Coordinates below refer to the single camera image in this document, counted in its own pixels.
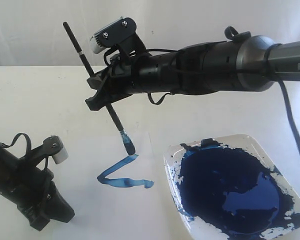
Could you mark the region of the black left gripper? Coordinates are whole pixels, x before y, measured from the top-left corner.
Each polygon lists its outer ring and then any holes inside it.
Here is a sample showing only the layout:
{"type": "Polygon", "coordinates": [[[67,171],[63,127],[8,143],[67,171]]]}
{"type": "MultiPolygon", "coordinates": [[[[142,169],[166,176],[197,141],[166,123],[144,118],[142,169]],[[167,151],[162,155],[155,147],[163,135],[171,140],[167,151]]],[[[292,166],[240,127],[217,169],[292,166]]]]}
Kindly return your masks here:
{"type": "Polygon", "coordinates": [[[4,197],[16,205],[37,231],[43,230],[50,220],[68,223],[75,216],[53,181],[54,174],[48,169],[50,156],[33,155],[30,162],[23,162],[9,174],[4,187],[4,197]]]}

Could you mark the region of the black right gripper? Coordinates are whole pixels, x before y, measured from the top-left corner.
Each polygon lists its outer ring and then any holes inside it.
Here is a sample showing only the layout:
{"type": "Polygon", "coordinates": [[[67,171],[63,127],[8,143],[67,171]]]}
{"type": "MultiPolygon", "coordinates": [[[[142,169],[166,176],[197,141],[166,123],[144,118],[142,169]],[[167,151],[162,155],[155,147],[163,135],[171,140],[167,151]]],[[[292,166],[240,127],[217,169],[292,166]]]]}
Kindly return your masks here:
{"type": "Polygon", "coordinates": [[[165,92],[165,55],[142,53],[129,62],[115,61],[86,82],[96,94],[85,100],[91,111],[128,98],[133,94],[165,92]]]}

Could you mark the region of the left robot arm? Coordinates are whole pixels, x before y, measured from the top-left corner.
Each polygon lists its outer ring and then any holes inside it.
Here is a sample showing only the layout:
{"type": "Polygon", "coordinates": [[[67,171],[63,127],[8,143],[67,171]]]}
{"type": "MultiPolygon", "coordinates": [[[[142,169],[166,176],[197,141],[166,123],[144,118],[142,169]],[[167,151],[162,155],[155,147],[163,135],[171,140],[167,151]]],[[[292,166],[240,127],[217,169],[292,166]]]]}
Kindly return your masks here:
{"type": "Polygon", "coordinates": [[[57,135],[49,136],[36,148],[22,132],[14,136],[11,144],[0,142],[0,195],[14,203],[37,231],[50,220],[68,223],[75,216],[48,168],[49,158],[58,165],[68,157],[57,135]]]}

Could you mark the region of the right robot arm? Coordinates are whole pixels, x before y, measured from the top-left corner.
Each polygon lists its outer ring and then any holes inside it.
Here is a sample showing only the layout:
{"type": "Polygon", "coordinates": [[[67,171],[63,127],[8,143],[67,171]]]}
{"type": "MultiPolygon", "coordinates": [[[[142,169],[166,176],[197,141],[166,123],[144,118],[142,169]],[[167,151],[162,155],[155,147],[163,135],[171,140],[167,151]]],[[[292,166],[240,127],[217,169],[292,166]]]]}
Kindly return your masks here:
{"type": "Polygon", "coordinates": [[[140,93],[207,95],[218,91],[262,92],[274,82],[300,82],[300,41],[275,43],[256,35],[243,41],[208,42],[160,55],[116,61],[88,84],[92,111],[140,93]]]}

